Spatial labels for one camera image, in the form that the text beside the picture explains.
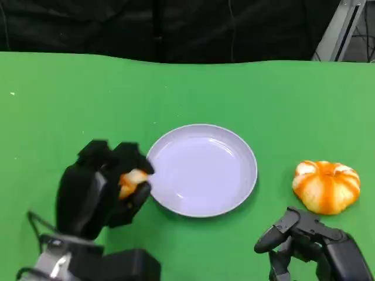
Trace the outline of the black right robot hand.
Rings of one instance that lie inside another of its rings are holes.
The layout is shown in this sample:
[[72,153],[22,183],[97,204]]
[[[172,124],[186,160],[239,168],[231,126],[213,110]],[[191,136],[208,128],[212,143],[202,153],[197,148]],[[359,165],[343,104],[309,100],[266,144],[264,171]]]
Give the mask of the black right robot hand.
[[291,280],[291,259],[316,262],[319,280],[374,280],[358,244],[341,229],[331,228],[309,211],[288,207],[254,245],[268,253],[269,280]]

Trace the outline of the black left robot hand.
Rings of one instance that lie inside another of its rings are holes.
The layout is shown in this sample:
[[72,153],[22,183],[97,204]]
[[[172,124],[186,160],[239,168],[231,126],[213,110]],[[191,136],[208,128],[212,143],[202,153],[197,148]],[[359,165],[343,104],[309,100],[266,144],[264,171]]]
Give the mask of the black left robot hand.
[[132,223],[151,192],[147,177],[155,170],[134,142],[111,149],[92,140],[68,166],[56,196],[59,233],[94,240],[104,227]]

